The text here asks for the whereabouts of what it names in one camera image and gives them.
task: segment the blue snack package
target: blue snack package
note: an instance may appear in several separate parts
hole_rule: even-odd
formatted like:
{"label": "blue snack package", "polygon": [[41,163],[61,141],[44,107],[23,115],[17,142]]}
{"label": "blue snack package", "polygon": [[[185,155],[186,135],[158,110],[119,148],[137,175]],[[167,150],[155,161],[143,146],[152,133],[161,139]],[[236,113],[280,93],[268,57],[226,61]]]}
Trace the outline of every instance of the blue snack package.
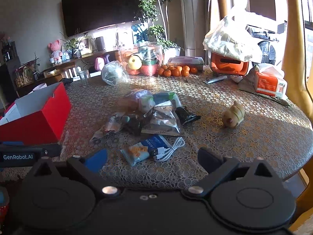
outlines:
{"label": "blue snack package", "polygon": [[128,149],[121,149],[122,154],[131,166],[147,159],[150,153],[159,148],[172,147],[162,135],[153,135],[151,138],[140,141],[139,143],[129,147]]}

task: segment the white usb cable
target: white usb cable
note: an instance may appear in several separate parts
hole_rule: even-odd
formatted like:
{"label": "white usb cable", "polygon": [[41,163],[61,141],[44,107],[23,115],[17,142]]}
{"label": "white usb cable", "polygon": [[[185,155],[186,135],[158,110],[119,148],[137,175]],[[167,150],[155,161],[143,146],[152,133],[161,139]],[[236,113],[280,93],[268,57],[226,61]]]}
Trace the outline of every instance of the white usb cable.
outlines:
{"label": "white usb cable", "polygon": [[183,147],[184,145],[185,145],[185,141],[183,140],[182,137],[179,137],[175,140],[175,143],[173,144],[172,147],[169,147],[169,148],[159,147],[157,149],[158,154],[153,157],[154,161],[156,162],[167,161],[176,149]]}

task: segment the glass cup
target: glass cup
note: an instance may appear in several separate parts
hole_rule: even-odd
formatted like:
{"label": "glass cup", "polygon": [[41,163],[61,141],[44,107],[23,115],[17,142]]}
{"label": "glass cup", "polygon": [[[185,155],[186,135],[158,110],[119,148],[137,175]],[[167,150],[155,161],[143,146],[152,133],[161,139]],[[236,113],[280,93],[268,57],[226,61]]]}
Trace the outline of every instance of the glass cup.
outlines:
{"label": "glass cup", "polygon": [[90,79],[89,71],[88,70],[80,71],[78,75],[80,77],[80,81],[83,87],[87,87],[89,85],[89,79]]}

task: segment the round table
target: round table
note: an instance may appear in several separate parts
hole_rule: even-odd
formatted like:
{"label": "round table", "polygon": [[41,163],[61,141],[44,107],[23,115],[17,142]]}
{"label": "round table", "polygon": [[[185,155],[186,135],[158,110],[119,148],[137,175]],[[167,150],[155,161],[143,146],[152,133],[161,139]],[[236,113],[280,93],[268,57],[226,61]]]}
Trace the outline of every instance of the round table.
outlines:
{"label": "round table", "polygon": [[[265,158],[282,179],[297,172],[313,154],[313,131],[309,119],[294,104],[282,106],[272,100],[237,89],[230,79],[205,84],[213,77],[209,68],[204,73],[188,78],[132,76],[129,83],[118,86],[105,85],[101,77],[91,79],[91,85],[82,88],[80,82],[72,83],[68,96],[72,109],[60,143],[62,153],[58,161],[72,155],[87,155],[106,148],[108,161],[100,171],[101,176],[120,186],[187,188],[207,175],[197,162],[197,150],[208,147],[216,154],[233,156],[251,162],[256,157]],[[177,93],[182,104],[201,119],[184,126],[182,137],[185,147],[174,152],[163,163],[147,159],[131,167],[120,149],[136,144],[151,135],[135,137],[119,132],[99,144],[89,140],[116,111],[118,100],[134,88],[148,89],[153,93],[170,90]],[[245,119],[235,129],[225,128],[222,112],[234,100],[245,108]],[[173,136],[165,136],[172,144]],[[29,168],[5,169],[5,179],[23,177]]]}

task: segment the flat screen tv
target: flat screen tv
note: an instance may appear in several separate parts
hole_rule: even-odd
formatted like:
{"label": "flat screen tv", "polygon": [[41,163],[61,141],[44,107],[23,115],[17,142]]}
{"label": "flat screen tv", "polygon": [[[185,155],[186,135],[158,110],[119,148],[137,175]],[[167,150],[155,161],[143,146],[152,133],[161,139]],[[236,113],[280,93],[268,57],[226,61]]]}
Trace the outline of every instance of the flat screen tv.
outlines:
{"label": "flat screen tv", "polygon": [[139,0],[62,0],[66,35],[131,22],[138,5]]}

